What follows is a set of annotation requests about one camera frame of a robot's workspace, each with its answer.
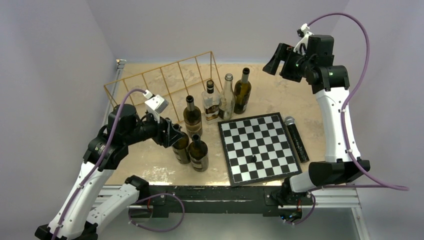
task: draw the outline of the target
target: checkered board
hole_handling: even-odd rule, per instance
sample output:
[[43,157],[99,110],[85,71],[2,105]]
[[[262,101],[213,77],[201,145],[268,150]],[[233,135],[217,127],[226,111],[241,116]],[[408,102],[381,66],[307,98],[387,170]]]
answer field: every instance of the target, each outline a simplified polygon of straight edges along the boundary
[[300,174],[280,113],[218,123],[231,186]]

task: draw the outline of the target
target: green wine bottle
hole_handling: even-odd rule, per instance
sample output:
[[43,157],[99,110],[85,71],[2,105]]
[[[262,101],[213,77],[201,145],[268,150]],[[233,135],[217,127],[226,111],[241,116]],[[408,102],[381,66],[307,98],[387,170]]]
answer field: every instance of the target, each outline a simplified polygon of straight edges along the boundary
[[[181,126],[178,124],[175,124],[173,128],[178,131],[181,130]],[[190,156],[189,156],[189,151],[187,147],[189,146],[190,139],[185,132],[182,132],[182,134],[184,136],[172,145],[172,150],[173,150],[173,153],[175,154],[176,159],[178,160],[180,164],[189,164]]]
[[244,113],[248,107],[249,97],[252,91],[252,84],[249,82],[249,73],[250,69],[245,67],[243,69],[243,75],[241,76],[241,79],[238,80],[234,86],[234,113],[236,114]]
[[192,137],[193,134],[202,135],[202,113],[200,109],[195,106],[195,99],[192,95],[188,95],[185,98],[187,102],[187,107],[184,109],[183,116],[185,122],[185,129],[187,129],[187,134],[189,137]]
[[191,137],[193,140],[188,146],[188,154],[190,155],[191,165],[194,170],[204,172],[209,167],[208,146],[200,140],[199,134],[194,134]]

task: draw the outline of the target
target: liquor bottle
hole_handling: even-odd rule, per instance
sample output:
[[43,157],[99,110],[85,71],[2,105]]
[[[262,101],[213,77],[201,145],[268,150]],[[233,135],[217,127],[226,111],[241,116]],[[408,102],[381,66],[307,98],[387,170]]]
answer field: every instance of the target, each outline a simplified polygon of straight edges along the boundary
[[245,67],[243,69],[243,75],[241,75],[241,79],[238,80],[234,86],[234,113],[236,114],[244,113],[248,107],[249,97],[252,91],[252,84],[249,82],[249,73],[250,69]]
[[[181,126],[178,124],[175,124],[173,128],[178,131],[181,130]],[[173,153],[175,154],[176,159],[178,159],[178,162],[180,164],[189,164],[190,156],[189,156],[189,151],[187,147],[189,146],[190,139],[185,132],[182,132],[182,134],[184,136],[172,145],[172,150],[173,150]]]
[[236,98],[233,93],[233,75],[225,75],[224,89],[219,95],[219,113],[218,116],[223,120],[229,120],[233,116],[234,103]]
[[191,165],[194,170],[204,172],[209,167],[208,146],[205,142],[200,140],[199,134],[194,134],[191,139],[193,142],[188,146]]
[[203,98],[204,116],[206,123],[215,123],[218,119],[220,96],[214,91],[214,81],[209,80],[206,82],[206,91],[201,94]]
[[185,122],[185,128],[187,129],[187,134],[189,137],[192,137],[193,134],[202,135],[202,113],[200,109],[195,106],[195,99],[192,95],[188,95],[185,98],[187,102],[187,107],[184,109],[183,116]]

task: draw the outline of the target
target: glass bottle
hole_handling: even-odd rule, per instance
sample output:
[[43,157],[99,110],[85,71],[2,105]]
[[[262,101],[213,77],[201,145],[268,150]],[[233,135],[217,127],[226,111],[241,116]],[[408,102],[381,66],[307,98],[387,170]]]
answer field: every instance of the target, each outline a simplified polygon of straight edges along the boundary
[[204,172],[209,167],[208,146],[200,140],[199,134],[194,134],[191,137],[193,140],[188,146],[188,154],[190,155],[191,165],[194,170]]
[[249,97],[252,91],[252,84],[249,82],[249,73],[250,69],[248,67],[245,67],[243,69],[241,79],[238,80],[234,86],[234,113],[236,114],[244,113],[246,111],[246,108],[248,107]]
[[214,91],[214,81],[209,80],[206,82],[206,91],[201,93],[203,98],[204,116],[206,123],[215,123],[218,119],[220,95]]
[[219,95],[219,113],[218,116],[223,120],[229,120],[233,116],[234,104],[236,98],[233,93],[233,75],[225,75],[224,89]]
[[[175,124],[173,128],[178,131],[181,130],[181,126],[178,124]],[[182,132],[182,134],[184,136],[172,145],[172,150],[173,150],[173,153],[175,154],[176,159],[178,159],[178,162],[180,164],[189,164],[190,156],[189,156],[189,151],[187,147],[189,146],[190,139],[185,132]]]
[[192,95],[188,95],[185,98],[187,107],[184,109],[183,116],[185,122],[185,129],[187,134],[192,137],[193,134],[202,135],[202,113],[200,109],[195,106],[195,99]]

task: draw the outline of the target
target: table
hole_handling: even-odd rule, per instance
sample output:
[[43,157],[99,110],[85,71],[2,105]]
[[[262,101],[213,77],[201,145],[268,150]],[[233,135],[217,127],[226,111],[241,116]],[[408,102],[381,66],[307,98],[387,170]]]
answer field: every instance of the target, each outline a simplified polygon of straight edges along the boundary
[[[161,65],[163,64],[127,63],[122,77],[128,77]],[[243,68],[250,68],[249,81],[252,84],[252,92],[247,110],[240,115],[234,114],[233,119],[275,112],[280,112],[283,117],[293,116],[310,161],[324,161],[326,141],[323,120],[311,87],[305,80],[297,83],[285,80],[279,75],[269,75],[262,71],[263,66],[263,63],[217,64],[222,83],[224,83],[225,74],[232,73],[235,84],[241,78]],[[123,84],[117,87],[117,95],[125,94]],[[195,97],[194,100],[195,104],[202,108],[201,99]],[[182,107],[185,107],[184,98],[180,98],[178,102],[175,101],[175,104],[182,104]],[[137,107],[137,111],[142,113],[145,111],[143,108],[145,108],[144,105],[141,105]],[[172,111],[172,109],[168,109],[168,112],[163,113],[162,117],[167,117],[166,114],[171,114]],[[209,168],[205,172],[197,172],[189,164],[180,164],[171,149],[165,149],[156,145],[152,140],[148,140],[129,146],[128,156],[121,161],[106,184],[121,185],[127,177],[137,175],[151,185],[229,186],[227,165],[217,123],[205,124],[203,118],[201,139],[209,148]],[[302,171],[308,170],[309,163],[300,165]],[[279,186],[281,180],[253,185]]]

